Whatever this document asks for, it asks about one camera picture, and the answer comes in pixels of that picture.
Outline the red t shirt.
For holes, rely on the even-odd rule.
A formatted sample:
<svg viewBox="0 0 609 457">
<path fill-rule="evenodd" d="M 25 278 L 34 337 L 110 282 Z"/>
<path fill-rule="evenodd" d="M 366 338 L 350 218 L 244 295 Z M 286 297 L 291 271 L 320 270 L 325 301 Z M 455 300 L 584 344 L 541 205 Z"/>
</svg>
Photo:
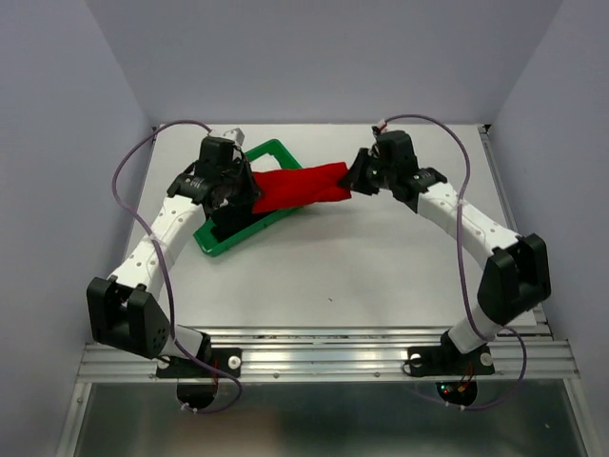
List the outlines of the red t shirt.
<svg viewBox="0 0 609 457">
<path fill-rule="evenodd" d="M 252 212 L 266 213 L 350 199 L 351 191 L 338 185 L 346 173 L 345 162 L 301 169 L 256 171 L 253 176 L 262 195 L 253 204 Z"/>
</svg>

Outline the green plastic tray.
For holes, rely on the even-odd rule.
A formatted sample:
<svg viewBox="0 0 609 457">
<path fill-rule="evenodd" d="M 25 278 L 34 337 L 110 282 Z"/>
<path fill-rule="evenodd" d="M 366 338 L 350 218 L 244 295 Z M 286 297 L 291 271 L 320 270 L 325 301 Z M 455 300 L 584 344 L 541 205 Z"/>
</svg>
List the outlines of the green plastic tray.
<svg viewBox="0 0 609 457">
<path fill-rule="evenodd" d="M 302 168 L 297 159 L 278 139 L 268 140 L 261 145 L 250 149 L 246 152 L 246 157 L 252 166 L 260 166 L 265 159 L 272 158 L 277 163 L 277 167 L 279 169 Z M 210 257 L 217 257 L 229 249 L 234 248 L 248 238 L 254 236 L 255 234 L 261 232 L 262 230 L 269 228 L 282 219 L 285 219 L 296 210 L 298 210 L 298 208 L 280 209 L 269 212 L 265 218 L 242 230 L 238 234 L 228 238 L 224 242 L 218 242 L 214 238 L 213 234 L 211 233 L 211 229 L 214 227 L 214 224 L 211 221 L 211 218 L 209 218 L 194 233 L 194 239 L 204 254 Z"/>
</svg>

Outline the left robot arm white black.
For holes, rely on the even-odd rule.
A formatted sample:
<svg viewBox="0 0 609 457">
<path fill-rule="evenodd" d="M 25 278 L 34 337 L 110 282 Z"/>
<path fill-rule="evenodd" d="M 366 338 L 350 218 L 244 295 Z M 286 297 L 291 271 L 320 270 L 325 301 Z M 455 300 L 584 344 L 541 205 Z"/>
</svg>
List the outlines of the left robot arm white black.
<svg viewBox="0 0 609 457">
<path fill-rule="evenodd" d="M 205 373 L 211 366 L 210 338 L 178 325 L 168 273 L 212 212 L 248 207 L 259 195 L 243 153 L 224 164 L 199 159 L 178 174 L 134 250 L 109 277 L 89 283 L 94 341 L 148 359 L 179 358 L 189 374 Z"/>
</svg>

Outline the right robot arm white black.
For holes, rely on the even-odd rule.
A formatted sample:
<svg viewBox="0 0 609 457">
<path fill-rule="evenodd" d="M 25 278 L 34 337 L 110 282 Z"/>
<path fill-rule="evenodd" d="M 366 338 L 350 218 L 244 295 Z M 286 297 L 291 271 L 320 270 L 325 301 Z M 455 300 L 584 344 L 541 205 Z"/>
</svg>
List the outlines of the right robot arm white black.
<svg viewBox="0 0 609 457">
<path fill-rule="evenodd" d="M 412 154 L 400 163 L 363 148 L 339 186 L 365 195 L 390 190 L 396 200 L 456 241 L 459 264 L 467 252 L 480 266 L 476 302 L 465 304 L 465 317 L 448 330 L 449 342 L 438 348 L 441 366 L 459 371 L 471 362 L 473 350 L 550 296 L 547 246 L 535 233 L 522 236 L 493 221 L 461 198 L 435 169 L 415 165 Z"/>
</svg>

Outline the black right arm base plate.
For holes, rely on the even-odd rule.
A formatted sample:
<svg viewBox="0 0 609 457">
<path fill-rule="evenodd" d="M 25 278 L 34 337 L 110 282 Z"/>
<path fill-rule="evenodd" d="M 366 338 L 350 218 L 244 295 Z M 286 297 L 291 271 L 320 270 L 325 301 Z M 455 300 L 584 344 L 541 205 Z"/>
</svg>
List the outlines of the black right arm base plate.
<svg viewBox="0 0 609 457">
<path fill-rule="evenodd" d="M 415 378 L 448 378 L 470 374 L 492 375 L 495 373 L 495 367 L 487 345 L 467 354 L 443 346 L 417 346 L 407 349 L 403 371 Z"/>
</svg>

